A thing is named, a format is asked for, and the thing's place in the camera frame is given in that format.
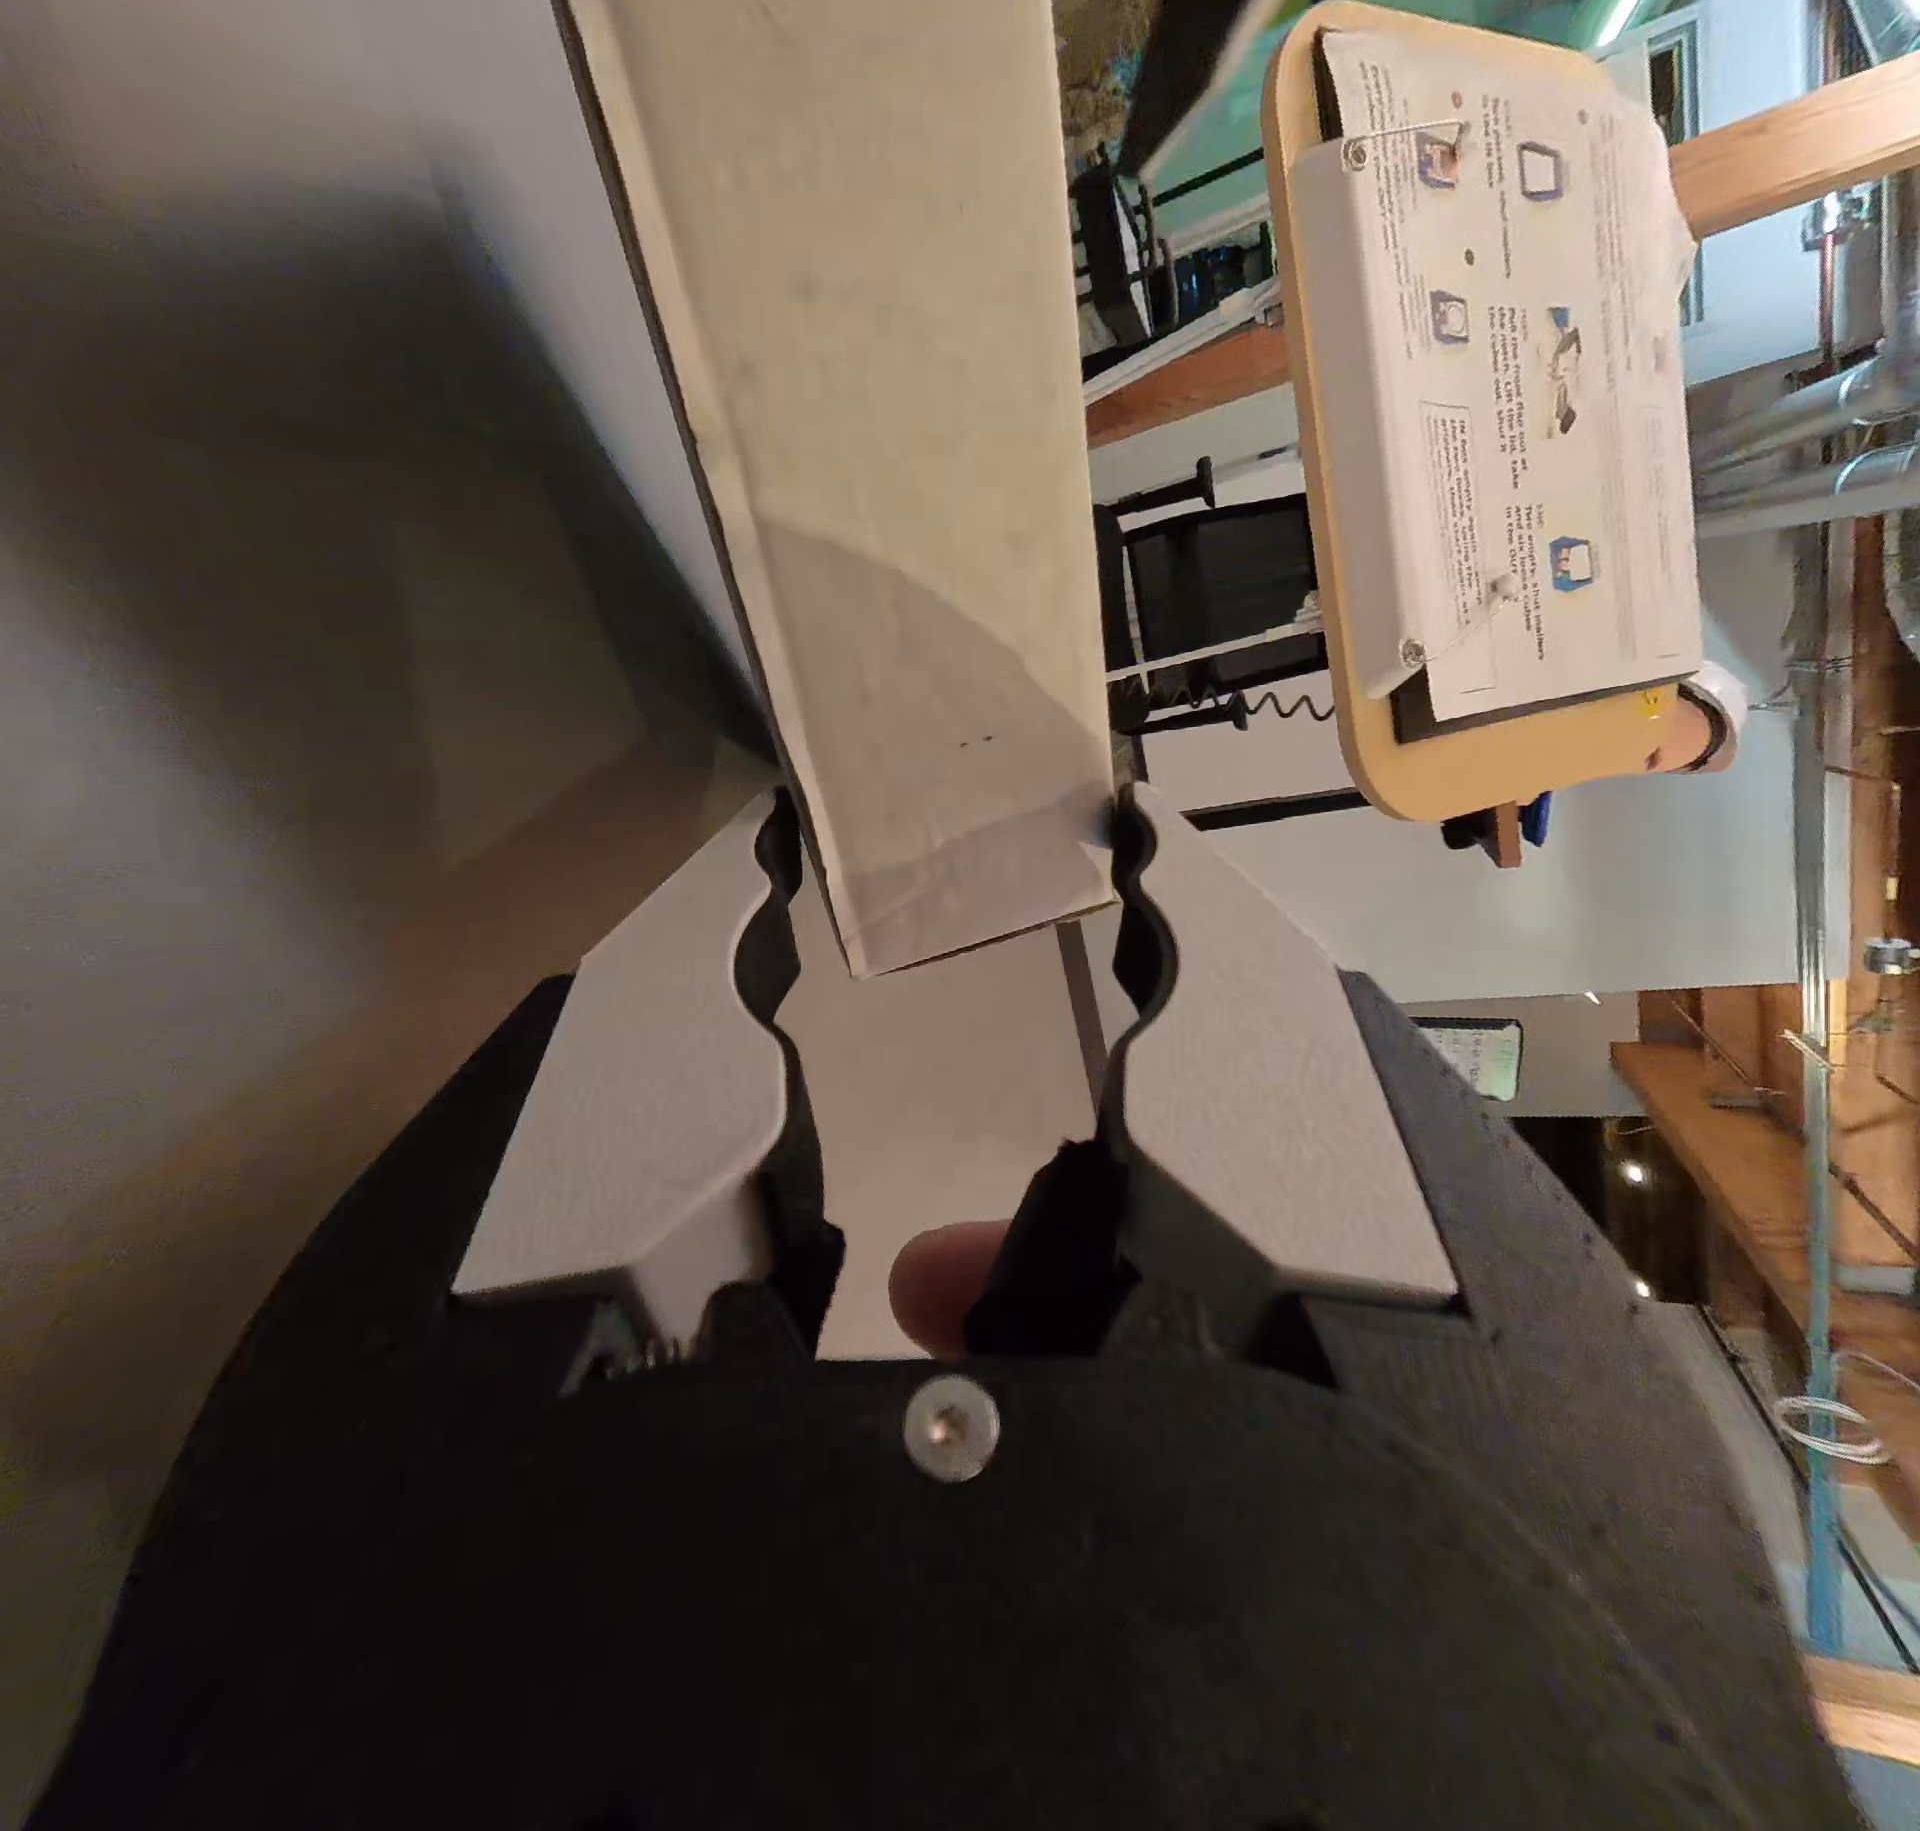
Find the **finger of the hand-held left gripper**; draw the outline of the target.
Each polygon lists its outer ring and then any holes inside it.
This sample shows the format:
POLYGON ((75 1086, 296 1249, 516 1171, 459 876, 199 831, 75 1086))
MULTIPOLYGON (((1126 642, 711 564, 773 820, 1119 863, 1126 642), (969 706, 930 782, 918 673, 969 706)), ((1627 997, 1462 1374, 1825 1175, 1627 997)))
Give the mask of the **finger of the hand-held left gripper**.
POLYGON ((1144 179, 1283 0, 1159 0, 1140 50, 1121 172, 1144 179))

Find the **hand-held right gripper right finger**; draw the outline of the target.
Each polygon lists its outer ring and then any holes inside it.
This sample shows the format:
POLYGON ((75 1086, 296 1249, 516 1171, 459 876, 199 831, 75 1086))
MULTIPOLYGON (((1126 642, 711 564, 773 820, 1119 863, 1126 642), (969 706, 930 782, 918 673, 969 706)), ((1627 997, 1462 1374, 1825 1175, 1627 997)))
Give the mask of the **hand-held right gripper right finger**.
POLYGON ((1095 1135, 1031 1182, 965 1345, 1092 1358, 1126 1310, 1232 1360, 1315 1360, 1309 1305, 1462 1310, 1459 1275, 1330 955, 1156 790, 1114 810, 1135 1006, 1095 1135))

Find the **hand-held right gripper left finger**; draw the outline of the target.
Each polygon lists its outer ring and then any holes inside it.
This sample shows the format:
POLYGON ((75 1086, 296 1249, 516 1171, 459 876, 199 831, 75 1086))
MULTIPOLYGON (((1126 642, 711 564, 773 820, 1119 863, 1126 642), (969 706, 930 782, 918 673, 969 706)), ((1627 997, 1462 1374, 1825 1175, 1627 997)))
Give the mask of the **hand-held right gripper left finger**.
POLYGON ((762 1286, 806 1356, 845 1263, 803 1068, 777 1025, 801 971, 803 837, 751 800, 579 966, 450 1291, 617 1301, 695 1345, 762 1286))

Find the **white cardboard box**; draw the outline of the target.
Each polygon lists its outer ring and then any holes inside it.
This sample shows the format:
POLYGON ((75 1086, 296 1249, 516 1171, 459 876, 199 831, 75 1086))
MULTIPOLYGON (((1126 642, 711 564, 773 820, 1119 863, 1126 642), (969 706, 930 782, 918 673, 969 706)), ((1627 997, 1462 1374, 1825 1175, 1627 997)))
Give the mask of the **white cardboard box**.
POLYGON ((1112 899, 1050 0, 563 0, 857 978, 1112 899))

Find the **person's right hand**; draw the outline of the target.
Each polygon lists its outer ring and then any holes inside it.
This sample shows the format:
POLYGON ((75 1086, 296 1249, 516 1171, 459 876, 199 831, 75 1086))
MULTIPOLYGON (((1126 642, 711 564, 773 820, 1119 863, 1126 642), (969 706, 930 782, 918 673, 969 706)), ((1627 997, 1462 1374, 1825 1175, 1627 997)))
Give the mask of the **person's right hand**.
POLYGON ((913 1235, 887 1278, 896 1326, 923 1356, 953 1363, 966 1356, 966 1322, 984 1296, 1009 1220, 948 1222, 913 1235))

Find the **printed instruction sheet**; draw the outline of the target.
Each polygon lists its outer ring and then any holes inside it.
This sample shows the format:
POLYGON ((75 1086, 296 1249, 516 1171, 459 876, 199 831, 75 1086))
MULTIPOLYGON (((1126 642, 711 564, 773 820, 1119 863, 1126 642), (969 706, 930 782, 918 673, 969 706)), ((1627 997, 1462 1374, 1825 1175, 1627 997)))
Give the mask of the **printed instruction sheet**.
POLYGON ((1690 677, 1696 242, 1648 105, 1508 40, 1318 60, 1338 133, 1290 195, 1359 696, 1420 734, 1690 677))

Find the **black office chair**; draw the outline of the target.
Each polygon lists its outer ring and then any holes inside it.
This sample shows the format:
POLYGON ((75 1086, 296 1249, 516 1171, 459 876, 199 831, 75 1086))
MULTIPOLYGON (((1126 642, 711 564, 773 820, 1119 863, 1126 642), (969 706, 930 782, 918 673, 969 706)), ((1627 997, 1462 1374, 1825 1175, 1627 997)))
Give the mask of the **black office chair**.
POLYGON ((1217 497, 1213 463, 1097 505, 1095 578, 1108 725, 1245 731, 1273 718, 1332 721, 1305 493, 1217 497))

